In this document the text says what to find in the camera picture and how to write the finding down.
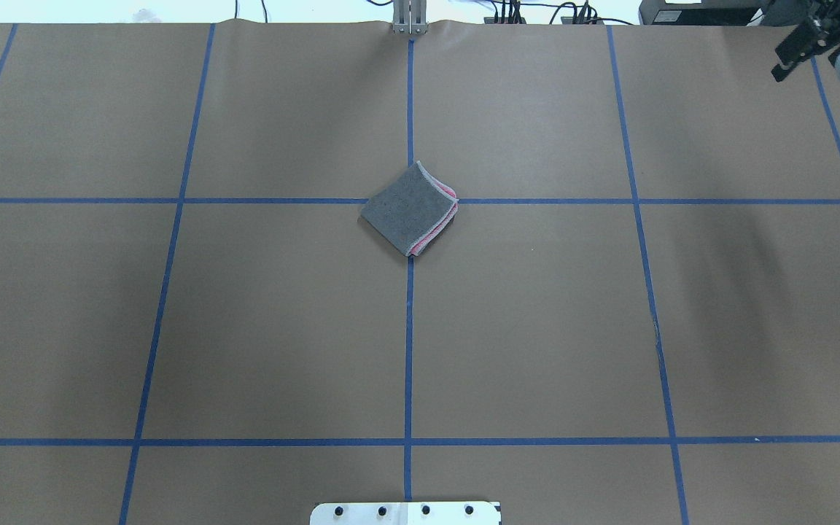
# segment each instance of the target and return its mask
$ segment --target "white mounting plate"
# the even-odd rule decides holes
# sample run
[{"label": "white mounting plate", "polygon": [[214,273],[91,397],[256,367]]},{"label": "white mounting plate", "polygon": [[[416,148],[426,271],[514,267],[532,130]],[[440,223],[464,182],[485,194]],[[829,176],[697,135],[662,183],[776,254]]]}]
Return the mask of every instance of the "white mounting plate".
[{"label": "white mounting plate", "polygon": [[498,502],[377,502],[322,504],[310,525],[500,525]]}]

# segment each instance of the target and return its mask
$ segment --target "folded towel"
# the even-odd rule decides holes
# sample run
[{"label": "folded towel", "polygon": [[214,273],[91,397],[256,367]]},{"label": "folded towel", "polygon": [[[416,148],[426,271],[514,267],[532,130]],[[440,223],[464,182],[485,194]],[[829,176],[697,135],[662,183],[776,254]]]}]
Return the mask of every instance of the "folded towel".
[{"label": "folded towel", "polygon": [[369,222],[404,255],[420,255],[456,215],[456,192],[414,163],[361,210]]}]

